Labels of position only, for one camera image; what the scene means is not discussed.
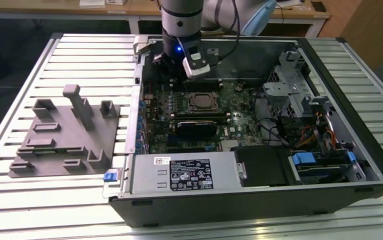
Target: motherboard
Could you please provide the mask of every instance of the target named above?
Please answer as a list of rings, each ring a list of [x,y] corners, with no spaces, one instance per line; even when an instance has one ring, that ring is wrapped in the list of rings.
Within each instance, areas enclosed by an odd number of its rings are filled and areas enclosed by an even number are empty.
[[[229,151],[263,144],[253,116],[255,88],[240,80],[218,83],[217,91],[184,91],[161,85],[147,94],[150,153]]]

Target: barcode sticker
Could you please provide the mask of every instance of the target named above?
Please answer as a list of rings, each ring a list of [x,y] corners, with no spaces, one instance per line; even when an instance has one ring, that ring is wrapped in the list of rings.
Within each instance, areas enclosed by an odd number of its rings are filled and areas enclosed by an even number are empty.
[[[157,156],[156,158],[154,158],[154,164],[156,165],[166,165],[166,164],[169,164],[169,162],[170,162],[170,157],[168,156]]]

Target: black cable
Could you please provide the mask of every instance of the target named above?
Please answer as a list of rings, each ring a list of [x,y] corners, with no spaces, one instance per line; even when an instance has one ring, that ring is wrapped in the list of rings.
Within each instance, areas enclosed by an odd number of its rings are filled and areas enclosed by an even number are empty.
[[[256,93],[256,97],[253,98],[253,117],[256,118],[256,120],[259,120],[259,118],[257,118],[257,113],[256,113],[256,103],[257,103],[259,93],[260,93],[263,87],[264,87],[264,86],[261,86],[261,87],[259,88],[257,93]],[[296,149],[296,148],[291,145],[291,143],[288,143],[288,141],[283,139],[281,136],[279,136],[272,130],[269,130],[260,122],[259,122],[259,124],[260,124],[261,128],[263,128],[268,133],[271,133],[271,134],[279,139],[280,143],[281,143],[287,148]]]
[[[276,129],[276,128],[277,128],[276,126],[273,126],[273,127],[271,128],[271,131],[269,131],[269,139],[268,139],[267,145],[269,145],[272,141],[273,141],[273,142],[281,142],[280,140],[272,139],[272,132],[273,132],[273,129]]]
[[[234,11],[234,20],[233,20],[230,28],[226,30],[225,34],[228,34],[233,30],[236,22],[237,22],[237,18],[239,18],[239,15],[236,15],[236,11]]]
[[[264,117],[259,120],[259,123],[261,123],[263,120],[271,120],[272,122],[276,122],[276,118],[272,118],[272,117]]]
[[[234,44],[232,50],[224,56],[220,57],[220,61],[222,61],[234,52],[234,50],[237,48],[237,45],[239,45],[239,40],[240,40],[240,31],[241,31],[241,29],[240,29],[240,17],[239,17],[239,10],[237,10],[237,5],[236,5],[236,0],[232,0],[232,3],[233,3],[233,8],[234,8],[234,18],[237,20],[236,44]]]
[[[280,7],[280,12],[281,12],[281,14],[283,14],[283,24],[284,24],[284,22],[285,22],[284,8],[283,8],[279,4],[276,4],[276,5],[277,5],[277,7]]]
[[[160,1],[158,0],[156,0],[156,1],[157,1],[158,10],[162,10],[162,5],[160,4]]]

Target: wooden table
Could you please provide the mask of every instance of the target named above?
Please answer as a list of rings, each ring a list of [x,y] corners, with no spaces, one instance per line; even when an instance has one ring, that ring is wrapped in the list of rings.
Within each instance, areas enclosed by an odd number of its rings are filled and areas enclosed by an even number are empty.
[[[312,4],[309,0],[305,0],[304,7],[312,9]],[[129,15],[131,16],[129,18],[129,24],[131,26],[130,29],[134,29],[137,31],[139,21],[161,21],[161,13],[156,1],[131,0]],[[275,10],[269,23],[311,25],[305,37],[316,38],[330,17],[331,15],[327,12],[317,12],[313,9],[301,10],[296,7],[289,7],[283,10]]]
[[[311,25],[305,37],[316,37],[327,12],[299,9],[275,10],[269,23]],[[139,34],[138,22],[160,21],[161,13],[152,0],[127,0],[125,5],[105,8],[79,9],[79,0],[0,0],[0,19],[60,19],[60,20],[126,20],[130,32]]]

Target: cable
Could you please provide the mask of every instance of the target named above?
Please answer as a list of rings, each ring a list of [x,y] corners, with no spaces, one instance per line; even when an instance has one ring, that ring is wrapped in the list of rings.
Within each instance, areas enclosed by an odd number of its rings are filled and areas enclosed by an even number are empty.
[[[256,113],[256,103],[257,103],[257,96],[259,96],[259,92],[261,91],[264,86],[261,86],[257,90],[257,94],[256,94],[256,97],[253,99],[253,117],[256,118],[256,120],[259,119],[257,118],[257,113]],[[291,145],[291,143],[288,143],[287,140],[283,139],[281,136],[279,136],[272,130],[269,130],[260,122],[259,122],[261,128],[268,131],[268,133],[271,133],[277,139],[279,141],[281,142],[281,144],[287,147],[287,148],[291,148],[291,149],[295,149],[295,147]]]
[[[239,40],[240,40],[240,17],[239,17],[239,10],[237,10],[237,5],[236,5],[236,0],[232,0],[232,3],[233,3],[233,8],[234,8],[234,18],[237,20],[237,34],[236,34],[236,44],[232,48],[232,50],[224,55],[220,57],[220,61],[222,61],[236,50],[237,48],[237,45],[239,45]]]
[[[311,128],[311,126],[307,126],[303,128],[303,131],[301,131],[301,140],[304,139],[304,134],[305,134],[305,129]]]
[[[272,122],[276,122],[276,118],[272,118],[272,117],[264,117],[259,120],[259,123],[261,123],[263,120],[271,120]]]
[[[284,22],[285,22],[284,8],[279,5],[279,3],[277,3],[276,5],[277,5],[277,7],[280,7],[280,12],[281,12],[281,14],[283,14],[283,24],[284,24]]]
[[[8,89],[8,88],[10,88],[10,89],[15,89],[15,88],[19,89],[20,87],[19,87],[19,86],[16,86],[16,87],[15,87],[15,86],[10,86],[10,87],[8,87],[8,86],[3,86],[3,87],[0,86],[0,89],[2,89],[2,88],[3,88],[3,89]]]
[[[330,129],[327,129],[327,132],[331,135],[331,145],[332,145],[332,149],[335,150],[336,149],[336,134]]]
[[[303,142],[300,142],[295,147],[299,148],[307,144],[309,144],[316,139],[316,136],[312,135],[308,139],[305,139]]]
[[[272,132],[273,132],[273,129],[276,129],[276,128],[277,128],[276,126],[273,126],[273,127],[271,128],[271,131],[269,131],[269,139],[268,139],[267,145],[271,144],[271,141],[273,141],[273,142],[281,142],[280,140],[272,139]]]
[[[160,1],[158,0],[156,0],[156,1],[157,1],[158,10],[162,10],[162,5],[160,4]]]

